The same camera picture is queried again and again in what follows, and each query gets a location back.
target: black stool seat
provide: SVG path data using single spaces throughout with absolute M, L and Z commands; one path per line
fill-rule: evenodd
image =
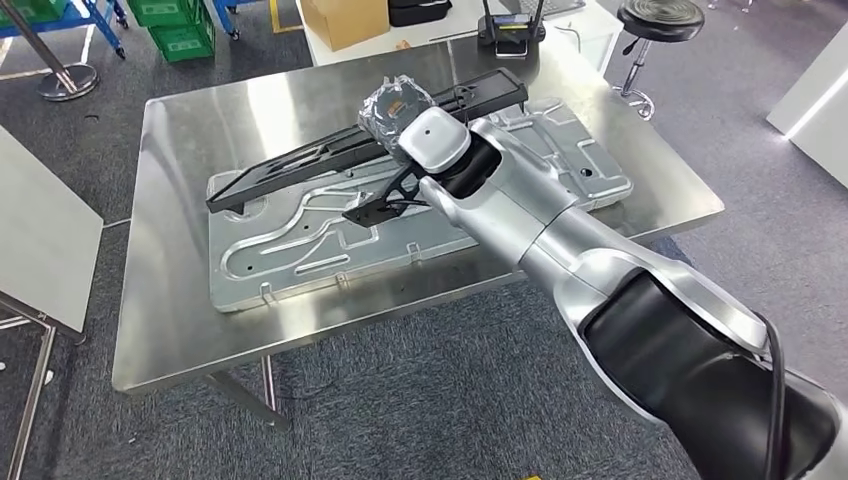
M 626 0 L 618 19 L 628 33 L 664 43 L 690 40 L 704 26 L 704 12 L 689 0 Z

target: white desk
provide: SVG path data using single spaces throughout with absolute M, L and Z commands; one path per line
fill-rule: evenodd
M 492 13 L 508 13 L 506 8 L 497 0 L 489 2 Z M 300 0 L 297 0 L 298 11 L 301 11 Z M 370 38 L 347 48 L 331 51 L 330 48 L 315 34 L 309 25 L 304 23 L 306 41 L 315 66 L 330 65 L 356 58 L 370 57 L 380 53 L 398 49 L 404 41 L 410 47 L 418 47 L 430 43 L 441 42 L 450 38 L 459 38 L 477 33 L 477 20 L 483 16 L 482 0 L 453 0 L 453 8 L 447 17 L 437 22 L 429 22 L 410 27 L 392 28 L 387 33 Z M 611 13 L 598 5 L 594 0 L 587 0 L 586 7 L 545 20 L 549 34 L 554 27 L 573 28 L 580 33 L 580 51 L 584 58 L 603 73 L 609 63 L 612 49 L 615 46 L 622 25 Z M 570 38 L 570 43 L 577 48 L 577 36 L 563 32 Z

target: white panel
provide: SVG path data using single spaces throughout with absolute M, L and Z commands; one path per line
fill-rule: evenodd
M 839 182 L 848 186 L 848 88 L 840 89 L 792 137 L 798 146 Z
M 102 228 L 0 127 L 0 291 L 81 332 Z
M 811 112 L 811 109 L 816 107 L 816 103 L 839 82 L 846 70 L 848 70 L 848 24 L 842 27 L 842 30 L 816 57 L 810 68 L 801 75 L 801 78 L 774 107 L 767 120 L 781 133 L 790 133 L 793 127 L 802 121 L 805 114 L 815 113 Z

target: stainless steel table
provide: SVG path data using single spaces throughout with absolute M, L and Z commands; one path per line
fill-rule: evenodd
M 224 371 L 369 322 L 397 317 L 521 278 L 479 248 L 341 283 L 232 315 L 210 302 L 207 179 L 249 167 L 353 123 L 384 75 L 405 73 L 430 91 L 503 65 L 531 98 L 555 96 L 586 125 L 635 184 L 596 212 L 640 241 L 694 228 L 721 201 L 560 35 L 528 62 L 478 55 L 474 39 L 392 52 L 151 100 L 144 112 L 112 384 L 138 394 L 195 378 L 268 422 L 266 402 Z

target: chrome stool base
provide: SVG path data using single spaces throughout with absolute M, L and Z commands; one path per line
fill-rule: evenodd
M 654 101 L 651 100 L 651 97 L 645 95 L 644 92 L 639 90 L 630 90 L 627 93 L 624 93 L 622 87 L 615 85 L 612 87 L 616 92 L 621 92 L 621 98 L 628 100 L 627 104 L 631 107 L 638 107 L 636 113 L 642 117 L 642 120 L 649 121 L 656 111 L 656 107 L 654 107 Z

